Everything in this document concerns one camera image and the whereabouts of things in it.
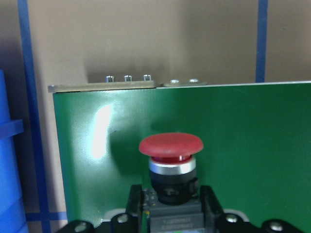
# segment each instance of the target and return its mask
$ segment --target green panel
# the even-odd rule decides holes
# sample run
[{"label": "green panel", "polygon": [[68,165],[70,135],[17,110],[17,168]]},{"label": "green panel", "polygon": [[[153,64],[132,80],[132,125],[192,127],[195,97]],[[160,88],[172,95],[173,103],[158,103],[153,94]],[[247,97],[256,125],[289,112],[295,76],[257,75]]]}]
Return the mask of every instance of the green panel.
[{"label": "green panel", "polygon": [[100,223],[149,187],[140,141],[185,132],[204,144],[198,178],[257,226],[281,218],[311,232],[311,83],[54,94],[69,220]]}]

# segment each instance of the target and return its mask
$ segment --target black plastic mount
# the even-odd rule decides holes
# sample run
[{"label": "black plastic mount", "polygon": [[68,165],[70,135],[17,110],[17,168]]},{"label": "black plastic mount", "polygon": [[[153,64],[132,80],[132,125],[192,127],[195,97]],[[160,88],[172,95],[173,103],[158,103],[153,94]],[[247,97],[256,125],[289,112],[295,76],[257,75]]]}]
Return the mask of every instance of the black plastic mount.
[{"label": "black plastic mount", "polygon": [[199,189],[196,170],[182,175],[160,175],[152,171],[149,173],[158,200],[167,205],[186,203]]},{"label": "black plastic mount", "polygon": [[[144,191],[141,185],[130,190],[126,211],[94,228],[87,221],[72,221],[57,233],[141,233]],[[201,186],[200,201],[204,214],[205,233],[303,233],[298,228],[280,219],[265,221],[261,228],[245,222],[240,216],[224,213],[210,186]]]}]

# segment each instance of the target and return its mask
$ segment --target blue tape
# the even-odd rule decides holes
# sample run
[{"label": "blue tape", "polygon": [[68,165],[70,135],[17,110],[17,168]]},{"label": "blue tape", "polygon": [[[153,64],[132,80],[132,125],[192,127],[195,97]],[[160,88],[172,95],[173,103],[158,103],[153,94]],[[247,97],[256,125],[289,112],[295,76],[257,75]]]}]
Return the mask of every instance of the blue tape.
[{"label": "blue tape", "polygon": [[51,232],[27,0],[17,0],[43,233]]},{"label": "blue tape", "polygon": [[[41,221],[41,213],[27,213],[26,220],[28,222],[38,222]],[[66,212],[51,212],[49,213],[50,221],[67,220]]]},{"label": "blue tape", "polygon": [[41,221],[41,213],[27,213],[26,214],[27,222],[38,222]]},{"label": "blue tape", "polygon": [[265,81],[267,24],[268,24],[268,0],[258,0],[257,58],[256,58],[257,83],[264,83]]},{"label": "blue tape", "polygon": [[66,212],[53,212],[53,213],[50,213],[50,220],[51,221],[67,220],[67,213]]}]

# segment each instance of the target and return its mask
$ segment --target blue plastic container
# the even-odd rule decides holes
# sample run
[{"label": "blue plastic container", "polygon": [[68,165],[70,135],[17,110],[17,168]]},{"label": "blue plastic container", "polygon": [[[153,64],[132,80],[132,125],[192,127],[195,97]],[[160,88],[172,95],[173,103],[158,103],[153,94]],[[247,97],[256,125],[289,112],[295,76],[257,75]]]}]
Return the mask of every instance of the blue plastic container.
[{"label": "blue plastic container", "polygon": [[3,71],[0,70],[0,232],[28,233],[12,136],[23,132],[11,120]]}]

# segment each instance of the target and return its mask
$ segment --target red mushroom button cap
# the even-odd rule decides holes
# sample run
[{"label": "red mushroom button cap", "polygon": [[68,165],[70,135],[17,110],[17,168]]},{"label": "red mushroom button cap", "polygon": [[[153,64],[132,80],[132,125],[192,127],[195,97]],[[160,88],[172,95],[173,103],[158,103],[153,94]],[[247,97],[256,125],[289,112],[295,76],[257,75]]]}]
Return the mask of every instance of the red mushroom button cap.
[{"label": "red mushroom button cap", "polygon": [[189,133],[160,133],[142,140],[139,151],[160,163],[184,163],[203,149],[202,140]]}]

